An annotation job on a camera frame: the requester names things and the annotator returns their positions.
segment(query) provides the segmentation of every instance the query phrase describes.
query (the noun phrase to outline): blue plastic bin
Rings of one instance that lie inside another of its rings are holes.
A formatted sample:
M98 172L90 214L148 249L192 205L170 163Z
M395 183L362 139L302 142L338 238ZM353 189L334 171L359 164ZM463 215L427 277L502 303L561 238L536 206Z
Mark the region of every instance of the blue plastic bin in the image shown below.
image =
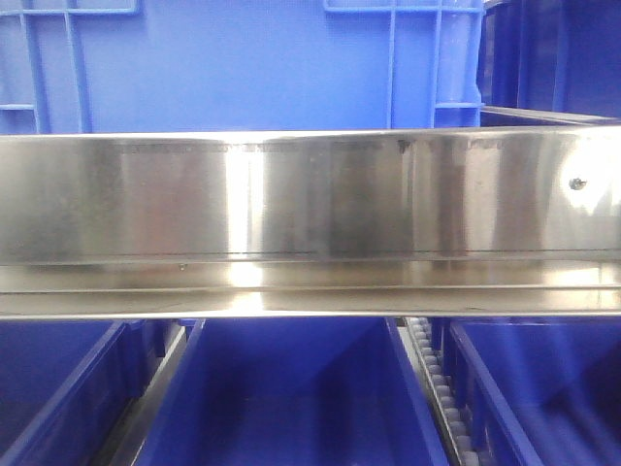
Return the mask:
M478 76L486 104L621 117L618 0L490 5Z
M124 323L0 325L0 464L85 465L129 401Z
M476 125L482 0L0 2L0 132Z
M138 465L447 466L393 320L199 320Z
M453 322L444 351L485 464L621 464L621 320L517 322Z

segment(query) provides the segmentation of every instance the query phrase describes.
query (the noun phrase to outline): stainless steel bar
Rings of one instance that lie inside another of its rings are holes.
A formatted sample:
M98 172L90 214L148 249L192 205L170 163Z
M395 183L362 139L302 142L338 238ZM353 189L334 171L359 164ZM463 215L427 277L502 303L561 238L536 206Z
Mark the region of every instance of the stainless steel bar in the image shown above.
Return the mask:
M619 126L2 137L0 318L619 313L620 143Z
M596 126L618 125L621 124L621 119L487 105L481 111L481 124L483 126Z

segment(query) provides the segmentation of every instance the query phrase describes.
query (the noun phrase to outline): metal frame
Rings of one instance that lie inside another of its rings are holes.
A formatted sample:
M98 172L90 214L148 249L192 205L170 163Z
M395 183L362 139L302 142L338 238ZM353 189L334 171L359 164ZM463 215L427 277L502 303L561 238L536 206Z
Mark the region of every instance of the metal frame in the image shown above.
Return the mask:
M620 145L570 125L0 138L0 318L621 314Z

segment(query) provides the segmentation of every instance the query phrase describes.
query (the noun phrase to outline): blue crate wall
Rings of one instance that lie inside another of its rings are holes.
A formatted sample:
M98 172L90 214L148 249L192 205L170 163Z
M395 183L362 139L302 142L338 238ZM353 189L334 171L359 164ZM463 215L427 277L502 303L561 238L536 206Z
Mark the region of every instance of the blue crate wall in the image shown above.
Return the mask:
M11 0L0 132L478 124L482 0Z
M484 21L488 104L621 117L618 0L499 0Z

